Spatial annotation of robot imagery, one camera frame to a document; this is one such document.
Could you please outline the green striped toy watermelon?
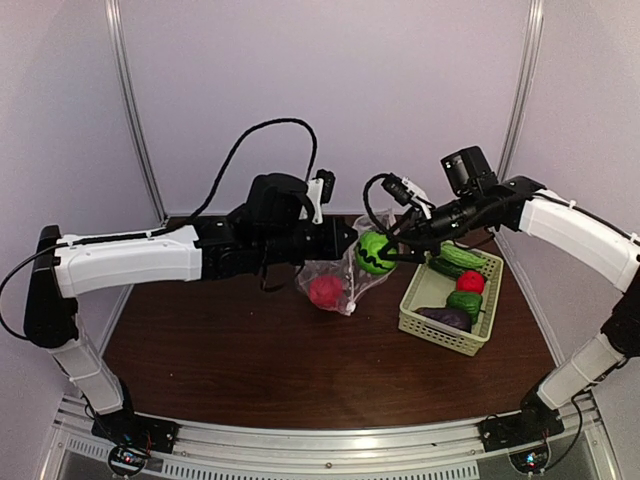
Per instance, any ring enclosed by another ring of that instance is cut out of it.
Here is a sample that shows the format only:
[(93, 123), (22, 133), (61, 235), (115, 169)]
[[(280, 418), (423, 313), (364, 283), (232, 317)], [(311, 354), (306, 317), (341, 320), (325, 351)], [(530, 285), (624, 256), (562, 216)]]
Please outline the green striped toy watermelon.
[(385, 275), (392, 272), (396, 263), (382, 259), (381, 249), (388, 244), (387, 238), (375, 231), (366, 231), (358, 239), (355, 246), (355, 260), (358, 266), (372, 275)]

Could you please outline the green bumpy toy cucumber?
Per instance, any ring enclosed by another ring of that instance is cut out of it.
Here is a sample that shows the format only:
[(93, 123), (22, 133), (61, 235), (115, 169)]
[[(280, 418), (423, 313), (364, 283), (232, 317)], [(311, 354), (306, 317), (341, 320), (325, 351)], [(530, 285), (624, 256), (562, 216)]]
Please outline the green bumpy toy cucumber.
[(468, 271), (480, 272), (486, 264), (485, 257), (451, 243), (445, 243), (440, 254), (431, 256), (428, 260), (430, 269), (452, 279), (458, 279)]

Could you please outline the clear zip top bag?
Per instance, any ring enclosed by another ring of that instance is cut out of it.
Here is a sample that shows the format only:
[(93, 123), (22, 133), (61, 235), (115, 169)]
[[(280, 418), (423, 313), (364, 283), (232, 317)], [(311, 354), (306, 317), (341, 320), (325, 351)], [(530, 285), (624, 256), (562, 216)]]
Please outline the clear zip top bag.
[[(358, 217), (353, 222), (352, 227), (359, 232), (359, 238), (366, 231), (381, 233), (367, 215)], [(334, 308), (319, 308), (316, 305), (315, 306), (321, 310), (350, 316), (355, 311), (357, 302), (365, 292), (383, 283), (392, 272), (385, 275), (372, 275), (366, 273), (356, 263), (354, 247), (351, 251), (346, 252), (340, 260), (307, 262), (301, 273), (296, 278), (296, 288), (310, 301), (309, 286), (312, 280), (322, 275), (334, 275), (339, 277), (343, 285), (343, 296), (338, 305)]]

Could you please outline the red toy apple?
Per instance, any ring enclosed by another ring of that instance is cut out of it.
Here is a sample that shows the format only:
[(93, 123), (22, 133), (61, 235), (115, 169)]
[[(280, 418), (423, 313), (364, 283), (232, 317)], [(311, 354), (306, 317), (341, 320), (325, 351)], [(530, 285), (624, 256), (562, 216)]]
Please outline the red toy apple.
[(319, 308), (334, 308), (343, 296), (343, 285), (339, 277), (322, 275), (311, 281), (309, 299)]

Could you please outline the red toy tomato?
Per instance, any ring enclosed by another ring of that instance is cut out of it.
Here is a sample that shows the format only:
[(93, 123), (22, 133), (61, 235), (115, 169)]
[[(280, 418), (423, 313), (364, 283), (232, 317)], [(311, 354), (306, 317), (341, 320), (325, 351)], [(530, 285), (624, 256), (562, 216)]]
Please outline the red toy tomato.
[(485, 277), (477, 271), (466, 271), (456, 280), (456, 290), (481, 295), (486, 285)]

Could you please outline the dark green toy vegetable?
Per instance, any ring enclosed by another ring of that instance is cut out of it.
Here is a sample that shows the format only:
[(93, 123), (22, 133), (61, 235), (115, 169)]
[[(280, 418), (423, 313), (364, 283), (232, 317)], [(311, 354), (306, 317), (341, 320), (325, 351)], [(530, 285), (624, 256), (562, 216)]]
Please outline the dark green toy vegetable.
[(482, 295), (453, 291), (446, 299), (446, 306), (466, 312), (471, 323), (475, 325), (478, 321), (479, 315), (482, 312), (483, 297)]

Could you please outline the purple toy eggplant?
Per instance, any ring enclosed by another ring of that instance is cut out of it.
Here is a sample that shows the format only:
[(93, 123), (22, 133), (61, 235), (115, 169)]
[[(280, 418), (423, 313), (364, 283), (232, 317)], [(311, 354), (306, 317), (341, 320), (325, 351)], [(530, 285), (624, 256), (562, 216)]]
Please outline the purple toy eggplant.
[(470, 315), (463, 310), (447, 307), (421, 307), (416, 309), (415, 313), (467, 333), (470, 333), (472, 330), (472, 319)]

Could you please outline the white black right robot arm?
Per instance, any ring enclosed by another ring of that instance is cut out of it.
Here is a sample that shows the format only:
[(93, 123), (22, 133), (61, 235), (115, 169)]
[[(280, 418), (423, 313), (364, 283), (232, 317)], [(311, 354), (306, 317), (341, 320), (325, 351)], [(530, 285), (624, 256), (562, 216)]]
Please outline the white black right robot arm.
[[(639, 237), (612, 225), (527, 176), (501, 180), (492, 171), (480, 147), (472, 146), (440, 162), (454, 200), (433, 205), (411, 180), (385, 173), (381, 184), (399, 204), (407, 207), (403, 220), (387, 237), (406, 253), (400, 260), (422, 263), (429, 253), (441, 253), (446, 244), (481, 229), (507, 229), (546, 243), (564, 266), (551, 270), (547, 284), (566, 297), (570, 306), (583, 294), (570, 281), (585, 273), (607, 294), (590, 301), (600, 320), (587, 319), (591, 334), (584, 334), (572, 353), (566, 353), (522, 402), (523, 412), (513, 419), (519, 440), (535, 440), (551, 424), (551, 413), (567, 404), (612, 371), (639, 355)], [(601, 306), (604, 298), (609, 307)]]

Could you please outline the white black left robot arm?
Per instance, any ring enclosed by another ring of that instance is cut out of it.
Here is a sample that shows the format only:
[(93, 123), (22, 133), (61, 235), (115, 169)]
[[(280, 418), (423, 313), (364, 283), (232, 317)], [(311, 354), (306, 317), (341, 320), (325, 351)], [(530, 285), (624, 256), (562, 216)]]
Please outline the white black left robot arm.
[(341, 217), (325, 217), (333, 181), (321, 170), (305, 182), (288, 174), (259, 175), (247, 200), (224, 216), (196, 216), (182, 226), (110, 236), (41, 232), (24, 317), (24, 333), (47, 350), (106, 429), (123, 444), (144, 424), (131, 412), (123, 382), (106, 366), (78, 319), (80, 295), (163, 281), (222, 280), (265, 275), (272, 265), (301, 267), (339, 260), (357, 232)]

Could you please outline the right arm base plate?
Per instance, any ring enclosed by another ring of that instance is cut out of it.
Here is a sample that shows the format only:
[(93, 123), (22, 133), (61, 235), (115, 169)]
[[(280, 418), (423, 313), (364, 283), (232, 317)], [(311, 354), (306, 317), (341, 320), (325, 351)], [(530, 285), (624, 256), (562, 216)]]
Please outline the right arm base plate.
[(490, 415), (478, 424), (480, 438), (486, 452), (511, 449), (540, 443), (564, 432), (558, 413), (538, 418), (525, 412), (503, 416)]

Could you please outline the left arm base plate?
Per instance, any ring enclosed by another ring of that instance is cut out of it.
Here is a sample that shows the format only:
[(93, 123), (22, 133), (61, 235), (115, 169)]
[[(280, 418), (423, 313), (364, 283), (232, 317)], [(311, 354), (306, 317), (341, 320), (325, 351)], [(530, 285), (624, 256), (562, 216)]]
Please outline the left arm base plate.
[(179, 425), (174, 421), (121, 410), (107, 415), (96, 414), (91, 433), (115, 445), (170, 454), (178, 430)]

